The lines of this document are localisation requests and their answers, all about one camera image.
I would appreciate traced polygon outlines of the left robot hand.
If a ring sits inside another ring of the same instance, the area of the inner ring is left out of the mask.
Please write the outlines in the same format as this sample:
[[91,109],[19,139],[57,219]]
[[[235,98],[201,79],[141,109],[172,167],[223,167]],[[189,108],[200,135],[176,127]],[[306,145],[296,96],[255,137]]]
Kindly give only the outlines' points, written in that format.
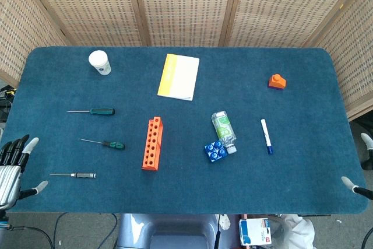
[[42,181],[38,186],[21,190],[21,177],[31,152],[39,142],[33,138],[27,145],[29,135],[15,141],[9,141],[1,148],[1,211],[7,211],[15,206],[18,200],[39,194],[48,181]]

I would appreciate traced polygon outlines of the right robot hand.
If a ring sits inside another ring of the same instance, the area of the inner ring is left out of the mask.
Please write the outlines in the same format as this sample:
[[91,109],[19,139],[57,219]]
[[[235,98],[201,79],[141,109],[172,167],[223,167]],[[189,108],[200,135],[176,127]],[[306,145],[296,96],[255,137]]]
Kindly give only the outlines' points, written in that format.
[[[364,143],[365,143],[365,145],[367,147],[368,154],[369,154],[369,159],[366,160],[366,161],[363,161],[361,163],[361,167],[363,168],[363,170],[372,170],[372,148],[373,148],[373,146],[372,146],[373,145],[372,138],[368,134],[366,134],[366,133],[361,133],[361,139],[364,141]],[[346,176],[342,176],[341,180],[342,180],[343,184],[349,190],[351,190],[353,193],[361,195],[363,197],[366,197],[366,198],[372,200],[372,191],[371,190],[368,190],[366,188],[363,188],[363,187],[360,187],[358,185],[355,185]]]

